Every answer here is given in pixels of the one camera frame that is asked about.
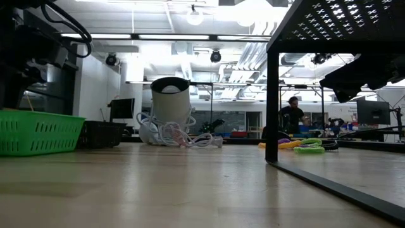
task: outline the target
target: black basket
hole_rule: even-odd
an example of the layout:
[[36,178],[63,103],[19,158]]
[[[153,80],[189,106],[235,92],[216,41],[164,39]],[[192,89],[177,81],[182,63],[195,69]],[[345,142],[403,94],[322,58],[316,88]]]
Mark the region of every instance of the black basket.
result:
[[112,148],[121,142],[126,123],[85,121],[77,148]]

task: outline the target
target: yellow object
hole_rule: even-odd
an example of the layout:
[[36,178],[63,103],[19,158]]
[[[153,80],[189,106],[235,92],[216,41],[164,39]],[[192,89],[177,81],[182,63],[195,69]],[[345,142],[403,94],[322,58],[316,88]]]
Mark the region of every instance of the yellow object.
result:
[[287,142],[287,143],[282,143],[278,145],[279,149],[290,149],[290,148],[295,148],[299,145],[301,145],[301,141],[300,140],[296,140],[294,142]]

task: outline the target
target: black shirt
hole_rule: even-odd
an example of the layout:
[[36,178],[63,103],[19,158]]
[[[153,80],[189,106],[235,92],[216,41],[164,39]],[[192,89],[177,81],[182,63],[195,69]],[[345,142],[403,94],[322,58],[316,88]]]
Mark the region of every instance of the black shirt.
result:
[[288,114],[290,116],[290,127],[288,129],[289,134],[298,134],[299,127],[298,123],[300,119],[304,116],[304,112],[300,108],[291,108],[290,106],[281,109],[281,114],[284,116]]

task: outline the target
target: security camera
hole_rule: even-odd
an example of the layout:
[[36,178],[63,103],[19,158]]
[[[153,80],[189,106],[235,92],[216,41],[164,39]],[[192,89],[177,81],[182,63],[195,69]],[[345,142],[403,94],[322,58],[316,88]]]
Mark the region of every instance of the security camera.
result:
[[211,54],[211,62],[212,63],[218,63],[221,61],[221,54],[219,50],[214,50],[213,53]]
[[117,66],[120,64],[120,59],[116,56],[116,53],[109,53],[106,58],[106,64],[109,66]]

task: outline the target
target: purple object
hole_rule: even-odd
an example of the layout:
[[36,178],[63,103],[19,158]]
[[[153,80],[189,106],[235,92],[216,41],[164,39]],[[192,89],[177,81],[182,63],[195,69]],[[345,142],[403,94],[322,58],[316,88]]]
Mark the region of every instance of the purple object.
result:
[[278,143],[279,143],[279,144],[282,144],[282,143],[289,143],[289,142],[291,142],[290,139],[279,139],[279,140],[278,140]]

